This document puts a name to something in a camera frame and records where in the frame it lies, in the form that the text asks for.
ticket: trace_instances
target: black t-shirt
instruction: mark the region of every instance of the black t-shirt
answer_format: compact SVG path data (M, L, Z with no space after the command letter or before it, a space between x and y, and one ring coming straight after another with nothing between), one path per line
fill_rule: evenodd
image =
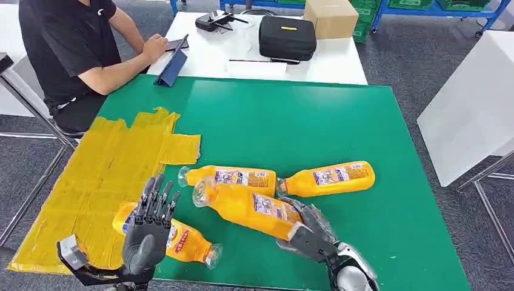
M19 22L28 59L52 108L94 91L77 76L121 62L108 23L112 0L20 0Z

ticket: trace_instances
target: robotic arm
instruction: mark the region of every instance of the robotic arm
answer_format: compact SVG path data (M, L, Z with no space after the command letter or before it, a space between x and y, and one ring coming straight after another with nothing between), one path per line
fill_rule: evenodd
M281 249L317 263L325 263L333 291L378 291L376 275L360 253L351 245L337 240L330 223L314 206L282 198L302 216L289 233L289 241L277 239Z
M115 284L118 290L147 290L155 265L165 257L175 205L176 192L168 203L173 186L170 181L159 198L163 175L150 178L144 187L138 207L127 229L123 243L123 265L116 270L99 269L88 264L87 257L71 235L57 242L59 259L85 286Z

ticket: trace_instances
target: gray carpet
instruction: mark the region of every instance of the gray carpet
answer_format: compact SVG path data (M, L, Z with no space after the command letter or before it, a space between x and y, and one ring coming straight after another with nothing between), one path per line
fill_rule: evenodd
M3 2L16 0L0 0L0 3ZM154 33L164 35L173 21L169 5L164 2L115 2L135 20L144 38ZM208 12L217 6L217 2L213 0L189 0L186 7L179 5L179 9ZM236 12L241 10L242 7L236 6ZM282 15L301 14L297 10L277 11ZM369 36L365 44L358 44L358 51L369 84L390 85L395 92L472 289L514 290L514 267L505 254L477 192L474 188L469 188L465 193L457 193L451 187L439 186L416 125L416 118L475 45L474 34L477 29L478 26L473 19L461 22L458 18L385 16L380 23L379 32ZM132 50L119 36L118 44L123 59L133 55ZM8 130L43 132L44 128L31 118L0 115L0 132ZM52 140L34 141L0 137L0 198L8 201L0 206L0 230L8 224L12 214L21 205L59 146L58 142ZM486 159L454 184L459 184L495 160L494 157ZM10 238L8 246L19 246L64 164L65 160L59 163L56 172ZM514 173L514 168L505 169L503 172ZM510 240L514 241L512 184L488 179L484 181L483 186L506 232L510 234ZM437 250L428 249L426 252L432 252L434 259L438 259ZM4 259L0 261L0 290L100 290L85 288L71 276L3 270L6 263ZM163 281L152 282L150 287L152 290L237 289Z

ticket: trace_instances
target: red logo on label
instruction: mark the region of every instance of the red logo on label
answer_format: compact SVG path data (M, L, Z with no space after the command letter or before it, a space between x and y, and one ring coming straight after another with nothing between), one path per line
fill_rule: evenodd
M177 246L175 247L175 253L179 253L182 248L184 247L184 243L187 240L187 237L189 236L189 229L186 229L184 234L180 237L180 240L177 243Z

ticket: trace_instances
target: yellow taped area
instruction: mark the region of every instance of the yellow taped area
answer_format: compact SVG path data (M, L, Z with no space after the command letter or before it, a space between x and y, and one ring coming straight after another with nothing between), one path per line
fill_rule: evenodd
M200 135L164 135L159 162L167 165L192 165L200 157Z
M124 238L114 231L112 220L120 205L137 201L146 180L162 170L161 145L179 117L157 108L156 113L139 113L130 129L121 119L97 117L8 269L70 273L57 256L56 242L73 233L90 264L101 269L119 267Z

